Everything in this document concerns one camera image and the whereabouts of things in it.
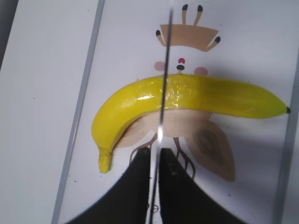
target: white surface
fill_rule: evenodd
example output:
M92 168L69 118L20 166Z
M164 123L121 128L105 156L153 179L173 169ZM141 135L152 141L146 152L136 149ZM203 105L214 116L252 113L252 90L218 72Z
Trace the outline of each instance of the white surface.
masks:
M174 24L182 23L181 8L185 3L189 4L187 24L192 24L197 6L202 4L204 12L199 25L218 29L221 42L209 52L172 47L170 73L177 72L178 59L183 57L185 73L202 66L211 75L264 87L289 105L298 55L298 1L177 1ZM137 79L161 74L154 70L154 63L164 60L165 48L155 31L167 21L166 0L105 2L60 223L100 198L128 166L132 149L151 138L152 132L132 147L116 149L111 171L99 173L99 152L91 135L94 116L116 90ZM236 181L227 182L194 162L196 182L249 223L270 223L287 115L257 120L213 115L212 120L231 144ZM180 142L186 149L184 141ZM193 159L188 149L186 153Z
M283 224L297 224L299 220L299 123L297 125L296 140L292 158L288 191L285 200Z
M0 73L0 223L51 222L97 0L20 0Z

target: white tray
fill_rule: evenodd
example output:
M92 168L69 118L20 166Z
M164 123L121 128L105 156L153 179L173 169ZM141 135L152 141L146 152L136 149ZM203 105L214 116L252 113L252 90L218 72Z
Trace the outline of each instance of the white tray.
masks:
M210 121L224 132L230 145L228 153L232 157L228 159L228 165L235 169L233 181L215 170L211 172L213 164L196 161L183 134L173 137L179 137L182 150L195 167L194 181L211 198L248 223L269 224L272 220L279 220L287 181L284 174L289 172L298 117L298 107L294 107L297 98L292 99L292 104L291 98L292 94L296 95L292 90L298 56L299 2L176 1L174 24L182 24L184 4L188 4L186 23L193 24L197 7L202 5L198 26L218 30L221 41L208 52L173 46L169 73L177 73L178 59L184 58L183 72L186 74L204 67L211 76L256 84L270 90L293 111L289 116L270 119L211 116ZM121 87L162 74L154 69L154 64L164 60L165 47L155 32L161 24L167 23L169 12L167 0L110 0L105 2L101 15L102 7L103 2L99 1L53 223L58 217L58 223L69 221L101 198L128 167L132 151L149 141L156 131L148 126L137 127L135 136L138 139L141 133L141 140L134 142L129 139L129 147L115 149L110 171L100 173L99 151L91 135L93 119L103 103ZM174 118L166 125L178 130L176 122ZM176 151L172 137L166 137L164 143ZM179 161L184 164L183 157L180 156ZM192 176L192 166L188 166L187 172ZM155 220L161 223L158 203Z

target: yellow banana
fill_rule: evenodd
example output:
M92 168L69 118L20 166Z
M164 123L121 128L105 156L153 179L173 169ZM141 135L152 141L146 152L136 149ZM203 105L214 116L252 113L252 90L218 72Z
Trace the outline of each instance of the yellow banana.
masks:
M163 77L129 84L108 99L96 115L93 138L100 170L108 172L113 147L137 118L160 110ZM185 74L168 76L165 108L203 110L244 118L270 118L290 109L273 93L254 84Z

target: banana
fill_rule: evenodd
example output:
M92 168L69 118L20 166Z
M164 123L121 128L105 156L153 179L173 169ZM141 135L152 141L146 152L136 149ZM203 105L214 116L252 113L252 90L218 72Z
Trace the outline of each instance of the banana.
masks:
M97 113L93 139L100 149L99 165L107 173L113 147L137 118L160 110L163 77L129 84L111 96ZM192 109L237 117L264 119L289 113L285 103L257 85L217 77L168 76L165 108Z

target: pink cheek circle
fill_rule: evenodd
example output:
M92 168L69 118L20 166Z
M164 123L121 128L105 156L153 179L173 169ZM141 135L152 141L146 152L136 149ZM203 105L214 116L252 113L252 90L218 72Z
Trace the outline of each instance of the pink cheek circle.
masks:
M154 65L154 68L157 71L164 71L164 66L165 66L164 62L156 62L155 65Z
M207 69L198 67L194 70L194 74L199 76L207 76Z

